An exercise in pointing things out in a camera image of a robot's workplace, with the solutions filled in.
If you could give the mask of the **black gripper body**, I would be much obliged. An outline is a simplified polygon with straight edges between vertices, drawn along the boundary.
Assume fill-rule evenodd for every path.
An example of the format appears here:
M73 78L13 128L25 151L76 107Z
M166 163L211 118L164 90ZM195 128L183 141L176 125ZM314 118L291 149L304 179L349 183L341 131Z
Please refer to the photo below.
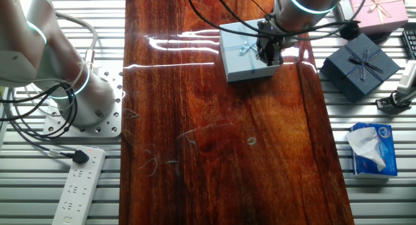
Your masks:
M283 37L271 36L270 38L258 37L257 46L257 58L279 58L281 56L281 44L283 43Z

